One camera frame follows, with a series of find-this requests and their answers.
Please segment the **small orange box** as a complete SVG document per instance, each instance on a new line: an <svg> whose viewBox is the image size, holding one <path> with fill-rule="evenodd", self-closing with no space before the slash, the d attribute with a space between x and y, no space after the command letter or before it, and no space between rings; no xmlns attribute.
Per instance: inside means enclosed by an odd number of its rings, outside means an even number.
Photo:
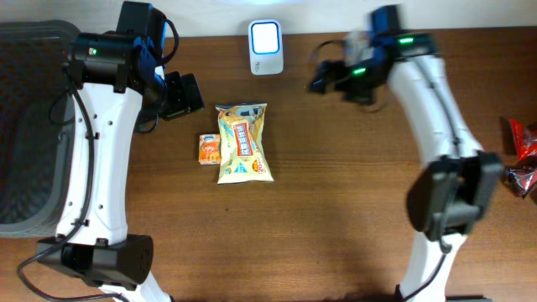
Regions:
<svg viewBox="0 0 537 302"><path fill-rule="evenodd" d="M202 134L199 137L198 161L200 164L221 163L220 135Z"/></svg>

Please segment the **cream yellow chip bag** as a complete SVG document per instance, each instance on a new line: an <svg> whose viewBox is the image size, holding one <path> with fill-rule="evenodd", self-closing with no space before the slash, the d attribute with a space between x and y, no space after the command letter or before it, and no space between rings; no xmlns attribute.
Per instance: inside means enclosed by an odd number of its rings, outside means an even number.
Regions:
<svg viewBox="0 0 537 302"><path fill-rule="evenodd" d="M267 103L217 105L221 163L217 183L274 182L262 145Z"/></svg>

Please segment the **red snack bag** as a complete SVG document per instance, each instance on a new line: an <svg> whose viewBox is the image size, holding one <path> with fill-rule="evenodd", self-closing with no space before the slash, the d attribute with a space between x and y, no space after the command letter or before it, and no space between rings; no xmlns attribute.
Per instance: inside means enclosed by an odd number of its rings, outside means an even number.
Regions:
<svg viewBox="0 0 537 302"><path fill-rule="evenodd" d="M514 146L519 160L536 155L536 131L525 127L521 122L509 120Z"/></svg>

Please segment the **black orange snack packet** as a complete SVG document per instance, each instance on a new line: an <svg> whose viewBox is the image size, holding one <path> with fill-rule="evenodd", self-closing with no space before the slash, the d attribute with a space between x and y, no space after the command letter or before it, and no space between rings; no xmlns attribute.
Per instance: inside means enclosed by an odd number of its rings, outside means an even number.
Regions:
<svg viewBox="0 0 537 302"><path fill-rule="evenodd" d="M523 199L536 185L536 166L528 164L519 168L506 168L505 179L512 192Z"/></svg>

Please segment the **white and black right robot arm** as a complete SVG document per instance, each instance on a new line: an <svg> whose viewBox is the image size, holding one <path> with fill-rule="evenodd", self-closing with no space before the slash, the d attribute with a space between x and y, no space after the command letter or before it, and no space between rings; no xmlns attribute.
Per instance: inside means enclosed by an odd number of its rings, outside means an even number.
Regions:
<svg viewBox="0 0 537 302"><path fill-rule="evenodd" d="M389 299L444 301L456 255L487 213L503 164L463 119L432 37L405 29L394 4L368 18L368 31L351 32L341 42L343 58L321 62L308 89L370 106L386 86L404 109L424 169L406 196L414 229L409 266Z"/></svg>

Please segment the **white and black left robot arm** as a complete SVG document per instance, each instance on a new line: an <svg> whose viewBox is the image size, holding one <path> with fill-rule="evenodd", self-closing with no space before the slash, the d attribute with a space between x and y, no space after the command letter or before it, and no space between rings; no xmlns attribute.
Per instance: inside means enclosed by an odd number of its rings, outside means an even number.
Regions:
<svg viewBox="0 0 537 302"><path fill-rule="evenodd" d="M123 3L117 27L79 34L64 69L74 99L74 142L65 205L34 261L77 278L101 299L166 301L152 275L154 242L128 232L126 181L135 133L200 111L192 74L166 73L174 24L150 3Z"/></svg>

